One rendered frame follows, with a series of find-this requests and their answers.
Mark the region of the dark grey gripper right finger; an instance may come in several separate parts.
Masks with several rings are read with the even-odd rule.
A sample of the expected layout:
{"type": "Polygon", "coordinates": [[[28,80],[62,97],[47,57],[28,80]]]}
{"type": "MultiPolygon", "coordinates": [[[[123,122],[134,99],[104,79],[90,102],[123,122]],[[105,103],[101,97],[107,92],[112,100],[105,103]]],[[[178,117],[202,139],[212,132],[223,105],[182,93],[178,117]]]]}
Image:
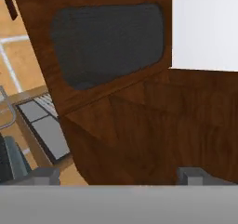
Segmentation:
{"type": "Polygon", "coordinates": [[[187,186],[223,186],[233,185],[233,182],[213,177],[201,167],[179,167],[177,184],[187,186]]]}

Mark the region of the dark grey-blue appliance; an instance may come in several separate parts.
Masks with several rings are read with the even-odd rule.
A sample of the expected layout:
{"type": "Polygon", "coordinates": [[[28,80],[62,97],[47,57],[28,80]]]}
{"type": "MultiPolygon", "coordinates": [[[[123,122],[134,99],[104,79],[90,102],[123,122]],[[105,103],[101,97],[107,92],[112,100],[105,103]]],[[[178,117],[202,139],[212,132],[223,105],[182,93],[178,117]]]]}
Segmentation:
{"type": "Polygon", "coordinates": [[[21,178],[32,171],[18,143],[0,133],[0,184],[21,178]]]}

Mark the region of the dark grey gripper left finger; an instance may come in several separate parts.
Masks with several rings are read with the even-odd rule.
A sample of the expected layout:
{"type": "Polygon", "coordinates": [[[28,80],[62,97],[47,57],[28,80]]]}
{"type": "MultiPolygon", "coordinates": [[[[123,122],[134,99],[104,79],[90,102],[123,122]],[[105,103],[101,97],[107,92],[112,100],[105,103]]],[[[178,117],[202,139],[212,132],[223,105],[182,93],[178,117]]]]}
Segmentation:
{"type": "Polygon", "coordinates": [[[17,186],[57,186],[60,184],[60,170],[55,167],[38,167],[28,175],[5,182],[17,186]]]}

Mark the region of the brown wooden cabinet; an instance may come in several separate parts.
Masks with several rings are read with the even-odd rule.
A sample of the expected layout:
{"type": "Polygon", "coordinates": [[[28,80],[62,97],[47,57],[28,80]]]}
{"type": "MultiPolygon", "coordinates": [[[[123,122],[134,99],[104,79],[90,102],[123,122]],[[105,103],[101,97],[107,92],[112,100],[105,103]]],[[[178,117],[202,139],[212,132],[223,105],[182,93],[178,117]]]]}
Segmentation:
{"type": "Polygon", "coordinates": [[[60,124],[90,185],[171,185],[181,167],[238,183],[238,72],[170,69],[60,124]]]}

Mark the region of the brown cabinet door dark panel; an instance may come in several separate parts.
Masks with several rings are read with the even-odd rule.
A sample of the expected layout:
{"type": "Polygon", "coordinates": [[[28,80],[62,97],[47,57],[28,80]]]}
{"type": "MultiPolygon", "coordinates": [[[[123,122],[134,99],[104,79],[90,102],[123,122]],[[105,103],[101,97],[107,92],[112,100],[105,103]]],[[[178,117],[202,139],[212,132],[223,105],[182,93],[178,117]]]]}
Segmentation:
{"type": "Polygon", "coordinates": [[[58,115],[172,64],[172,0],[16,0],[58,115]]]}

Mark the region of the grey curved metal tap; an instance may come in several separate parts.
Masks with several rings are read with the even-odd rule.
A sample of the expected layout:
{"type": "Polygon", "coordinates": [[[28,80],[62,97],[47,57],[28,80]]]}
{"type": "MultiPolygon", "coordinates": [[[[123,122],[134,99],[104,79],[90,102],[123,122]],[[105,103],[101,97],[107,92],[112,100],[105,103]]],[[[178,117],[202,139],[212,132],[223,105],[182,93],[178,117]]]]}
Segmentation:
{"type": "Polygon", "coordinates": [[[0,86],[0,130],[10,127],[16,122],[16,112],[5,89],[0,86]]]}

